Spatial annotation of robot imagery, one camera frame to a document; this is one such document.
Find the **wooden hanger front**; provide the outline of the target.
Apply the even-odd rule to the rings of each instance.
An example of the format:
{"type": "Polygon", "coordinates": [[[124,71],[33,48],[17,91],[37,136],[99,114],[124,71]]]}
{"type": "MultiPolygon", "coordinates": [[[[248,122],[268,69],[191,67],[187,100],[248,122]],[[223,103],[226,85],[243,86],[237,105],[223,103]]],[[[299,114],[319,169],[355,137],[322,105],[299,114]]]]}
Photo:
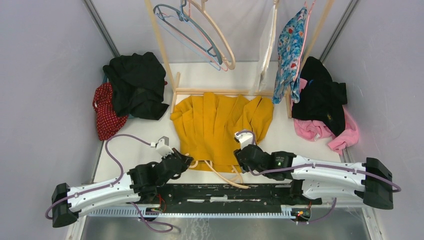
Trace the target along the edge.
{"type": "Polygon", "coordinates": [[[202,171],[212,171],[220,179],[225,181],[227,184],[232,185],[240,189],[249,189],[250,187],[244,185],[242,175],[240,173],[241,168],[234,156],[230,156],[227,153],[218,153],[199,151],[194,154],[185,153],[186,156],[191,156],[194,158],[192,163],[189,165],[190,169],[202,170],[202,171]],[[224,177],[221,173],[234,173],[235,177],[228,179],[224,177]]]}

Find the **yellow garment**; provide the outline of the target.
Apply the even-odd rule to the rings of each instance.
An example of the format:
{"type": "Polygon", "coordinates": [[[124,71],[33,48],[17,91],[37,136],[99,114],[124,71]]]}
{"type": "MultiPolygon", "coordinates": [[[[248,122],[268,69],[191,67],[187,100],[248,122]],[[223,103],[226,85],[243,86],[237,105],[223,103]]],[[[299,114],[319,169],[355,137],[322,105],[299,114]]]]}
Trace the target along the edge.
{"type": "Polygon", "coordinates": [[[260,143],[273,120],[274,104],[267,97],[252,100],[207,92],[189,96],[175,105],[170,120],[180,141],[182,154],[194,159],[194,170],[238,172],[241,168],[234,156],[240,145],[235,133],[248,130],[260,143]]]}

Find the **white garment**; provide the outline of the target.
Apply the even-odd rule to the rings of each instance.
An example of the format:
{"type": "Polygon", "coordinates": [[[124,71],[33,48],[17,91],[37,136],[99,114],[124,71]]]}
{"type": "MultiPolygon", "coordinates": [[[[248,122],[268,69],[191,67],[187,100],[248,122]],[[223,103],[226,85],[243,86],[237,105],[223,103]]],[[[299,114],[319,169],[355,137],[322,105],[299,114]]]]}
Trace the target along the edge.
{"type": "Polygon", "coordinates": [[[259,39],[259,60],[256,65],[255,80],[252,85],[252,88],[248,92],[248,94],[251,96],[256,92],[260,92],[264,90],[267,85],[267,81],[265,80],[266,76],[265,77],[262,76],[262,71],[266,63],[267,51],[268,51],[267,49],[270,43],[271,24],[272,24],[271,22],[273,18],[273,11],[274,11],[274,7],[272,6],[259,39]]]}

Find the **blue floral skirt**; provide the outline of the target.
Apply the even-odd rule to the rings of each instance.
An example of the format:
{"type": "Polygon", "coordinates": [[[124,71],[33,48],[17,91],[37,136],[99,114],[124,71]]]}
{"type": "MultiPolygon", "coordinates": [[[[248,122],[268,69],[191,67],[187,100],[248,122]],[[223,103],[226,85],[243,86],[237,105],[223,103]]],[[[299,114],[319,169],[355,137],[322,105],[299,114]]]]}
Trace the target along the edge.
{"type": "Polygon", "coordinates": [[[302,7],[284,26],[277,43],[277,73],[272,102],[279,104],[286,90],[292,101],[300,100],[300,64],[305,42],[308,10],[302,7]]]}

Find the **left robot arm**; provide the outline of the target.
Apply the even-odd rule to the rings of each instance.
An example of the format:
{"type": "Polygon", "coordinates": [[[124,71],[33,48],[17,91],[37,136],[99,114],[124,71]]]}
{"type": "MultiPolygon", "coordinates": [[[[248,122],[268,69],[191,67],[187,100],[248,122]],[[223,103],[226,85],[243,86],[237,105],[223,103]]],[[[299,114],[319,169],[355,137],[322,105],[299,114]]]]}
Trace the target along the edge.
{"type": "Polygon", "coordinates": [[[80,217],[93,211],[119,204],[150,204],[156,200],[158,187],[169,180],[181,177],[193,157],[175,148],[160,162],[139,164],[110,180],[79,187],[67,183],[58,184],[51,197],[51,206],[45,216],[53,228],[75,223],[80,217]]]}

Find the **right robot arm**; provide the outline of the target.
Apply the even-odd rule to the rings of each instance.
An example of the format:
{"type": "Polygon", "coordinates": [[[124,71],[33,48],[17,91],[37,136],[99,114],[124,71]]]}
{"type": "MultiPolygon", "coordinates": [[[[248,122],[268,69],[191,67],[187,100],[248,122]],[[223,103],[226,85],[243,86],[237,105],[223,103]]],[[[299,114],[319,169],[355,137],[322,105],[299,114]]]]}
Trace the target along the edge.
{"type": "Polygon", "coordinates": [[[392,172],[373,157],[365,162],[330,162],[287,151],[267,153],[253,144],[235,150],[234,156],[244,172],[291,180],[288,196],[295,204],[307,199],[354,199],[372,208],[392,210],[393,194],[401,191],[392,172]]]}

